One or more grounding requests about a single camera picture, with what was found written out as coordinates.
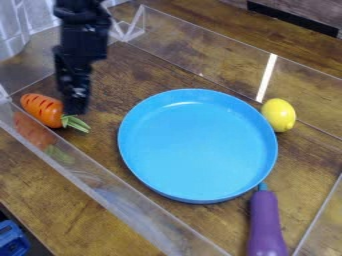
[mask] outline transparent plastic panel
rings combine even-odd
[[[154,240],[154,244],[165,252],[177,248],[173,252],[187,251],[183,255],[223,253],[197,235],[199,231],[233,255],[245,255],[251,193],[222,204],[205,206],[182,204],[159,196],[146,188],[124,166],[116,146],[116,132],[131,108],[148,96],[166,90],[213,89],[239,97],[257,109],[261,107],[259,103],[270,97],[287,99],[298,108],[301,121],[291,132],[278,135],[279,159],[266,182],[278,196],[285,240],[290,252],[294,252],[342,166],[341,140],[336,140],[311,127],[322,127],[322,130],[338,134],[337,129],[333,131],[329,128],[337,125],[337,122],[315,119],[309,109],[311,103],[306,102],[309,99],[319,99],[318,95],[310,94],[306,90],[311,85],[307,82],[310,77],[319,77],[321,73],[148,7],[140,7],[136,16],[134,13],[123,21],[118,21],[122,34],[118,31],[115,33],[118,39],[128,41],[130,44],[114,44],[110,47],[108,59],[94,65],[90,111],[82,117],[92,127],[91,133],[83,135],[71,130],[54,130],[52,134],[60,136],[58,136],[62,141],[58,142],[60,149],[58,152],[63,153],[56,155],[62,158],[54,156],[54,150],[50,155],[43,154],[42,151],[35,152],[114,214],[122,216],[150,241]],[[321,75],[318,81],[324,81],[325,84],[333,81],[332,91],[336,92],[341,80]],[[293,98],[289,97],[287,87],[290,88],[297,82],[302,83],[303,91],[291,92],[291,95],[298,95]],[[14,104],[20,105],[20,96],[28,92],[59,97],[55,86],[54,77],[47,77],[12,93]],[[337,97],[330,99],[329,88],[319,87],[319,90],[324,91],[324,97],[329,96],[326,100],[329,108],[330,102],[333,102],[332,106],[337,106],[340,101]],[[18,111],[15,105],[8,103],[0,108],[10,107]],[[321,118],[324,110],[318,107],[314,109],[321,111],[318,112]],[[14,124],[11,126],[12,118],[7,114],[2,114],[2,120],[3,124],[7,124],[4,127],[14,126]],[[14,136],[16,135],[14,129],[7,128],[7,130]],[[151,204],[151,201],[167,211]],[[135,223],[136,212],[142,218],[140,224]],[[151,222],[150,216],[154,216],[153,221],[157,220],[158,223]],[[174,216],[178,216],[181,221],[174,222]],[[185,227],[187,227],[185,233],[179,232]]]
[[[54,74],[52,47],[59,44],[59,30],[60,27],[54,27],[36,33],[24,50],[0,62],[0,84],[8,94]],[[118,39],[110,37],[108,44],[116,41]]]
[[[130,38],[128,30],[126,40],[132,46],[261,103],[270,98],[289,100],[302,122],[342,137],[342,123],[337,122],[342,97],[334,97],[342,90],[341,78],[147,6],[139,7],[134,18],[127,16],[118,14],[131,22],[131,30],[144,31]],[[333,112],[336,119],[325,112]]]
[[[342,252],[342,175],[295,250],[298,256],[340,256]]]
[[[71,129],[55,132],[219,247],[233,255],[243,255],[251,192],[214,205],[189,205],[162,197],[126,167],[116,135],[132,107],[147,97],[171,89],[211,89],[239,97],[257,109],[259,104],[124,43],[110,47],[108,59],[95,65],[92,78],[90,111],[82,116],[91,126],[90,134]],[[19,105],[22,95],[30,92],[59,97],[54,77],[15,93],[14,103]],[[295,227],[283,230],[293,251],[341,172],[342,142],[301,122],[294,130],[277,137],[279,158],[266,182],[279,199],[283,227]]]
[[[147,6],[140,6],[131,24],[144,30],[142,36],[128,41],[131,45],[243,96],[255,98],[269,52]]]
[[[0,127],[166,255],[230,255],[11,102]]]

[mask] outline lemon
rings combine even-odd
[[[282,99],[270,99],[262,106],[262,114],[270,122],[275,132],[286,132],[293,129],[295,123],[295,111],[291,104]]]

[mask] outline blue object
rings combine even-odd
[[[14,221],[0,222],[0,255],[23,256],[30,250],[30,242]]]
[[[238,98],[205,89],[161,93],[127,114],[118,135],[140,181],[189,203],[229,200],[258,186],[278,156],[274,130]]]

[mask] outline eggplant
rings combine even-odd
[[[249,256],[287,256],[282,235],[278,200],[267,185],[259,185],[251,197],[251,227],[249,239]]]

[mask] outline wooden table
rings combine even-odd
[[[342,76],[342,48],[337,39],[219,1],[139,2],[334,76]],[[124,4],[112,12],[124,16],[130,10],[134,6]],[[32,88],[36,92],[54,94],[54,83],[54,78],[48,77]],[[84,120],[96,132],[88,136],[71,130],[58,133],[225,250],[233,255],[245,255],[251,193],[226,203],[205,206],[167,200],[136,180],[116,149],[116,130],[131,107],[147,96],[185,86],[223,91],[259,108],[257,102],[229,88],[135,47],[116,43],[110,47],[108,60],[95,65],[94,101]],[[293,252],[341,173],[342,118],[341,110],[330,108],[341,103],[342,88],[332,86],[326,91],[326,88],[310,87],[309,90],[291,83],[286,92],[294,102],[302,95],[318,95],[314,99],[325,96],[315,102],[317,106],[310,104],[310,97],[303,97],[307,107],[302,109],[307,111],[310,122],[298,122],[293,131],[278,135],[279,159],[267,178],[278,195],[283,235]],[[271,96],[283,93],[283,88],[277,87]],[[328,108],[328,116],[309,115],[309,108]],[[0,134],[2,203],[56,255],[163,255],[3,130]]]

